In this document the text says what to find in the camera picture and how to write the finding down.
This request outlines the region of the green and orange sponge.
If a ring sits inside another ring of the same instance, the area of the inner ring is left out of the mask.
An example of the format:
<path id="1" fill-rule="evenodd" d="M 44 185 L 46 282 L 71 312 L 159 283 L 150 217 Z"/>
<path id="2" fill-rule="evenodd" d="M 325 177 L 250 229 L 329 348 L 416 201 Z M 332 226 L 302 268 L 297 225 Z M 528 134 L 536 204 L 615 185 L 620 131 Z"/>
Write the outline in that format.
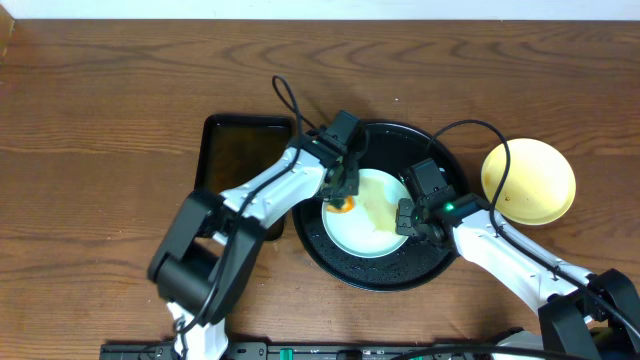
<path id="1" fill-rule="evenodd" d="M 335 198 L 328 202 L 327 211 L 330 213 L 343 214 L 348 213 L 355 207 L 355 200 L 353 196 L 347 196 L 345 198 Z"/>

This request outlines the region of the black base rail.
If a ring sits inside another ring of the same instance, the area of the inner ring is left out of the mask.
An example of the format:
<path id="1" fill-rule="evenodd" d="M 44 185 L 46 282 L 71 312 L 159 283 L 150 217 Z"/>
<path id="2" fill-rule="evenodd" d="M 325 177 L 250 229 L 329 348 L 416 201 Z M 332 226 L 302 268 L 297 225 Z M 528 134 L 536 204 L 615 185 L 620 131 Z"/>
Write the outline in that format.
<path id="1" fill-rule="evenodd" d="M 347 345 L 268 345 L 262 342 L 231 343 L 223 360 L 387 360 L 420 347 L 382 347 Z M 100 360 L 178 360 L 181 355 L 172 342 L 148 344 L 103 344 Z"/>

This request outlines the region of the black rectangular tray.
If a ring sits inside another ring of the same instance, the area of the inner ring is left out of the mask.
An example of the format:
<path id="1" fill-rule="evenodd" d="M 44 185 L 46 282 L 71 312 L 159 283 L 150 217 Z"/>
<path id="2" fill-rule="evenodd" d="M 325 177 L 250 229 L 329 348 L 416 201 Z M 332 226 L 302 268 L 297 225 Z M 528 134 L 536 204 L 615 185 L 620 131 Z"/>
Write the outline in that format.
<path id="1" fill-rule="evenodd" d="M 194 187 L 218 194 L 246 183 L 281 158 L 292 136 L 293 119 L 286 116 L 209 116 Z"/>

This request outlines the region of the yellow plate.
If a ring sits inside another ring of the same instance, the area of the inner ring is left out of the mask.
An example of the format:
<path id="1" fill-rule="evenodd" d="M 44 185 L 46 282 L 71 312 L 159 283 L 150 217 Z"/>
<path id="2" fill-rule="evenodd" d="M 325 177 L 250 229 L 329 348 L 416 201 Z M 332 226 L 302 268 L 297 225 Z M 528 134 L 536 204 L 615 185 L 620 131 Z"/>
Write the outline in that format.
<path id="1" fill-rule="evenodd" d="M 518 138 L 494 148 L 481 168 L 481 185 L 487 198 L 497 192 L 505 169 L 509 172 L 496 205 L 504 217 L 524 225 L 545 225 L 562 217 L 573 204 L 573 169 L 551 145 Z"/>

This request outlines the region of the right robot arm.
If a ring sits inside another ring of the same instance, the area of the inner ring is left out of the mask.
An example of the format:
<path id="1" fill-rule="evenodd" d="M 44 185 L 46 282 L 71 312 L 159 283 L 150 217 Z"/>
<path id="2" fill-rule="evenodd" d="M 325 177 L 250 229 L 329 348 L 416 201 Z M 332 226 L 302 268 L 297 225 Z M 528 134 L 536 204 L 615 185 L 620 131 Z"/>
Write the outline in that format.
<path id="1" fill-rule="evenodd" d="M 396 231 L 426 238 L 493 275 L 537 313 L 544 350 L 589 359 L 639 356 L 639 294 L 616 269 L 595 274 L 517 231 L 475 194 L 460 196 L 427 159 L 401 174 Z"/>

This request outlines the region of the black round tray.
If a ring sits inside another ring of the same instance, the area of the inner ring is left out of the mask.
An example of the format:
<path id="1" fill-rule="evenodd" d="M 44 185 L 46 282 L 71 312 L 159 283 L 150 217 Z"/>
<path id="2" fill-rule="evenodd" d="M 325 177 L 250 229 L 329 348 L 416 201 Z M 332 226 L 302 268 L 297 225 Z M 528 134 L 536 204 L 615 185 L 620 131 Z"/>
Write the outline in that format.
<path id="1" fill-rule="evenodd" d="M 458 195 L 470 192 L 467 177 L 455 156 L 430 135 L 399 122 L 366 124 L 368 151 L 359 161 L 362 169 L 377 169 L 398 177 L 400 172 L 429 157 L 444 169 L 446 182 Z M 339 249 L 329 238 L 321 219 L 322 201 L 310 199 L 292 210 L 298 237 L 311 258 L 327 273 L 356 288 L 393 292 L 421 286 L 443 273 L 457 258 L 450 249 L 424 237 L 410 237 L 397 250 L 378 258 L 361 258 Z"/>

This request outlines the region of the light blue plate front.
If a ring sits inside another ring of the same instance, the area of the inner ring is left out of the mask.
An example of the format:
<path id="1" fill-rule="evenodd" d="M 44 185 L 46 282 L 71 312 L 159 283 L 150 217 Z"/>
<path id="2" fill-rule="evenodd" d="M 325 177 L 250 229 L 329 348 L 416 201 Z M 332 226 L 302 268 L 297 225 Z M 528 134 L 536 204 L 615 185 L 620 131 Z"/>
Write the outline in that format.
<path id="1" fill-rule="evenodd" d="M 330 240 L 344 252 L 360 258 L 383 257 L 408 239 L 396 232 L 396 212 L 404 198 L 409 198 L 409 192 L 394 176 L 360 169 L 358 194 L 348 197 L 340 209 L 324 202 L 322 223 Z"/>

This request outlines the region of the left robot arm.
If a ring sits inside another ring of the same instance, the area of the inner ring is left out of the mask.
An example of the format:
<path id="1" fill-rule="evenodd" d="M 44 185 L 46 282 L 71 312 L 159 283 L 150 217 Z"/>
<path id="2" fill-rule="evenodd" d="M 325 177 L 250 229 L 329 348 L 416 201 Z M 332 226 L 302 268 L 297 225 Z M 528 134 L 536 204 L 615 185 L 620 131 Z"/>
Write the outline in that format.
<path id="1" fill-rule="evenodd" d="M 328 127 L 292 139 L 271 167 L 217 195 L 193 190 L 147 270 L 174 318 L 172 346 L 156 359 L 218 359 L 225 317 L 244 291 L 268 229 L 317 198 L 341 206 L 358 192 L 358 161 L 369 145 L 363 122 L 341 111 Z"/>

